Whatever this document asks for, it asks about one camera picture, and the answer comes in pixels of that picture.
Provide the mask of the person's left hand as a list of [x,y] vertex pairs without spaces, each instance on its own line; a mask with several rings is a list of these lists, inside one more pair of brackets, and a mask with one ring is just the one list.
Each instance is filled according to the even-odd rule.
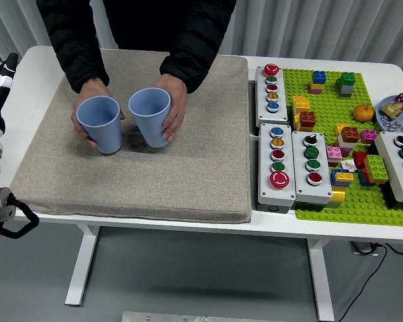
[[163,122],[163,138],[172,142],[185,117],[188,100],[187,87],[182,80],[170,74],[162,74],[155,87],[165,90],[171,97],[169,113]]

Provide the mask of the person's right hand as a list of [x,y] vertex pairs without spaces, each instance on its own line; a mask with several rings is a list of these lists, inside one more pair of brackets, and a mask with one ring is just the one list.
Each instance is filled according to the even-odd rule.
[[89,99],[91,97],[96,97],[96,96],[111,97],[111,93],[110,93],[109,89],[104,85],[103,81],[98,77],[91,78],[83,84],[83,86],[80,90],[80,93],[73,105],[73,112],[71,115],[71,121],[74,125],[74,129],[75,129],[76,133],[86,144],[88,144],[92,148],[96,148],[97,143],[90,138],[87,131],[79,123],[79,121],[77,120],[76,112],[77,112],[78,106],[83,101],[86,101],[87,99]]

